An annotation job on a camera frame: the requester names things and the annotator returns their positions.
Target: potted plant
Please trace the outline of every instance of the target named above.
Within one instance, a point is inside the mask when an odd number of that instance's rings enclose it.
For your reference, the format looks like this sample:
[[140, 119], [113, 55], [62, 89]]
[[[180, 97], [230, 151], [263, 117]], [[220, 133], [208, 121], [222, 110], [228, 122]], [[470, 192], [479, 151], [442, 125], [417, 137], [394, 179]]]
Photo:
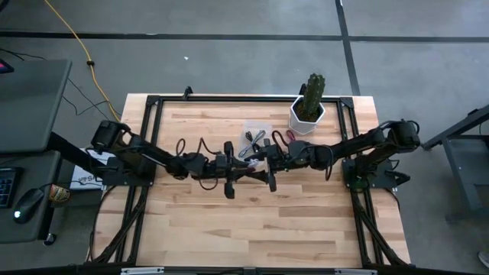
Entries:
[[308, 134], [316, 129], [325, 113], [321, 104], [324, 87], [324, 77], [313, 73], [307, 81], [304, 95], [299, 95], [290, 106], [289, 128], [297, 134]]

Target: cactus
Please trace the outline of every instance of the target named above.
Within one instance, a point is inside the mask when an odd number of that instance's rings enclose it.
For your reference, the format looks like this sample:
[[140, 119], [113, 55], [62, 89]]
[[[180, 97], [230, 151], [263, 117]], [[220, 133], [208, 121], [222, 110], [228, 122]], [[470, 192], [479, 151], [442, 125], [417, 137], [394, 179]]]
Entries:
[[300, 121], [316, 122], [320, 116], [318, 107], [321, 104], [324, 87], [325, 79], [322, 75], [313, 73], [309, 76], [304, 98], [295, 108], [297, 118]]

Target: keyboard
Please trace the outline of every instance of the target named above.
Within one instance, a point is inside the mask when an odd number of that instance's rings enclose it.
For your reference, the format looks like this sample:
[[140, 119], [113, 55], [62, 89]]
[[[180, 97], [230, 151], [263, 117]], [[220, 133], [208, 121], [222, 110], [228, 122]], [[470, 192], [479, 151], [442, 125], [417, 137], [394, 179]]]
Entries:
[[0, 209], [11, 207], [22, 168], [0, 168]]

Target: desk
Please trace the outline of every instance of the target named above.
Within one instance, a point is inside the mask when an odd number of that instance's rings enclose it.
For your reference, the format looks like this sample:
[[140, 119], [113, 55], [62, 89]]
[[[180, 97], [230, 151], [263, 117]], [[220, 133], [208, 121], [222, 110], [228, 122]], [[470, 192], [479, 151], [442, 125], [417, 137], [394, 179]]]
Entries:
[[[135, 133], [141, 129], [146, 97], [129, 94], [126, 100], [122, 122]], [[354, 104], [360, 132], [378, 125], [372, 97], [354, 97]], [[185, 138], [185, 151], [195, 151], [204, 137], [210, 150], [222, 150], [225, 141], [232, 141], [236, 151], [246, 120], [263, 121], [285, 132], [289, 107], [290, 103], [272, 102], [165, 102], [157, 145], [173, 152], [177, 141]], [[341, 140], [336, 109], [328, 105], [325, 109], [318, 128], [303, 139], [316, 144]], [[235, 185], [236, 199], [229, 200], [222, 185], [205, 191], [196, 181], [175, 180], [158, 167], [147, 198], [137, 265], [360, 267], [351, 197], [342, 182], [340, 163], [330, 181], [325, 182], [324, 176], [312, 169], [278, 173], [274, 193], [256, 180], [241, 179]], [[115, 188], [102, 206], [96, 255], [121, 225], [127, 191]], [[371, 192], [380, 232], [409, 262], [396, 201], [385, 190]], [[374, 259], [371, 236], [365, 236]]]
[[18, 200], [31, 188], [38, 188], [47, 183], [56, 181], [60, 164], [60, 153], [50, 151], [35, 154], [32, 157], [0, 157], [0, 163], [11, 160], [1, 167], [21, 167], [24, 169], [14, 202], [9, 209], [0, 209], [0, 243], [28, 242], [45, 240], [49, 233], [53, 209], [50, 207], [49, 186], [44, 187], [44, 198], [42, 198], [36, 213], [32, 219], [22, 225], [14, 222], [14, 208]]

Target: black metal frame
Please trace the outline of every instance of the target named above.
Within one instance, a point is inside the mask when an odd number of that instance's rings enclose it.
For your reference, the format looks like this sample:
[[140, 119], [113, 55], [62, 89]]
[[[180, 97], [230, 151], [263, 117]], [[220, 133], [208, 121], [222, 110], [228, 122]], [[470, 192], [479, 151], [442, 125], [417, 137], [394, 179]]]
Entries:
[[469, 211], [463, 213], [450, 214], [445, 217], [447, 222], [456, 222], [466, 218], [483, 218], [489, 217], [489, 208], [484, 207], [481, 199], [479, 198], [476, 186], [487, 185], [487, 182], [467, 182], [461, 174], [462, 167], [460, 160], [455, 157], [454, 144], [459, 141], [483, 141], [487, 147], [489, 147], [489, 137], [486, 135], [465, 135], [464, 133], [477, 127], [478, 125], [486, 122], [489, 119], [489, 105], [475, 109], [468, 113], [467, 117], [454, 124], [447, 130], [425, 142], [422, 146], [424, 150], [431, 150], [436, 145], [443, 145], [447, 159], [449, 160], [452, 173], [461, 187], [461, 193], [465, 195], [465, 202], [469, 208]]
[[[219, 95], [199, 95], [199, 96], [189, 96], [192, 94], [193, 91], [190, 87], [187, 87], [183, 95], [149, 95], [146, 100], [146, 105], [144, 109], [144, 116], [143, 116], [143, 123], [141, 126], [141, 136], [146, 137], [147, 135], [147, 126], [149, 125], [149, 119], [150, 119], [150, 113], [153, 108], [156, 108], [156, 116], [154, 119], [154, 126], [153, 126], [153, 133], [151, 135], [151, 143], [156, 144], [157, 141], [157, 136], [158, 132], [160, 131], [160, 123], [161, 123], [161, 117], [163, 115], [163, 107], [165, 102], [289, 102], [292, 103], [295, 100], [295, 97], [289, 96], [289, 97], [283, 97], [283, 96], [219, 96]], [[340, 125], [340, 134], [342, 137], [342, 140], [347, 140], [348, 139], [348, 132], [346, 128], [346, 122], [345, 122], [345, 114], [344, 110], [348, 110], [348, 116], [349, 120], [351, 122], [351, 129], [352, 129], [352, 134], [353, 136], [358, 136], [358, 125], [357, 125], [357, 120], [355, 116], [355, 107], [353, 104], [353, 99], [351, 97], [335, 97], [335, 98], [323, 98], [322, 103], [330, 103], [334, 104], [337, 113], [338, 113], [338, 122]], [[124, 210], [124, 216], [123, 216], [123, 222], [121, 225], [121, 231], [116, 235], [116, 238], [120, 238], [122, 236], [122, 242], [120, 245], [117, 247], [116, 255], [115, 255], [115, 262], [123, 262], [123, 252], [125, 248], [125, 234], [127, 234], [127, 230], [123, 228], [129, 228], [131, 224], [129, 223], [131, 221], [131, 218], [134, 218], [134, 211], [133, 204], [134, 204], [134, 196], [135, 196], [135, 191], [136, 191], [135, 186], [129, 187], [129, 192], [128, 192], [128, 198], [126, 201], [125, 205], [125, 210]], [[138, 204], [142, 202], [142, 211], [141, 209], [138, 209], [138, 219], [136, 221], [135, 225], [135, 230], [134, 230], [134, 237], [131, 245], [131, 252], [129, 254], [129, 257], [127, 259], [127, 262], [130, 264], [136, 263], [137, 260], [137, 255], [138, 255], [138, 248], [139, 248], [139, 241], [141, 239], [141, 229], [142, 229], [142, 223], [144, 220], [144, 206], [146, 203], [147, 199], [147, 194], [148, 194], [148, 187], [142, 187], [141, 190], [141, 195], [138, 200]], [[351, 197], [352, 199], [355, 199], [358, 194], [355, 191], [351, 190]], [[364, 199], [366, 202], [366, 211], [368, 216], [371, 218], [374, 226], [375, 226], [375, 217], [374, 217], [374, 207], [372, 205], [372, 199], [371, 199], [371, 194], [367, 190], [367, 192], [364, 192]], [[358, 216], [358, 213], [354, 211], [355, 214], [355, 225], [357, 228], [357, 236], [358, 236], [358, 247], [361, 252], [361, 262], [362, 266], [366, 266], [368, 264], [371, 264], [371, 262], [368, 260], [368, 253], [367, 253], [367, 244], [365, 242], [365, 236], [364, 236], [364, 230], [363, 230], [363, 224], [362, 220]], [[374, 253], [375, 253], [375, 262], [377, 264], [383, 264], [383, 258], [382, 258], [382, 253], [380, 250], [379, 245], [374, 241]], [[112, 254], [107, 254], [103, 257], [102, 262], [106, 262]], [[189, 267], [188, 270], [200, 270], [200, 267]], [[204, 270], [200, 270], [197, 273], [202, 273], [205, 272]]]

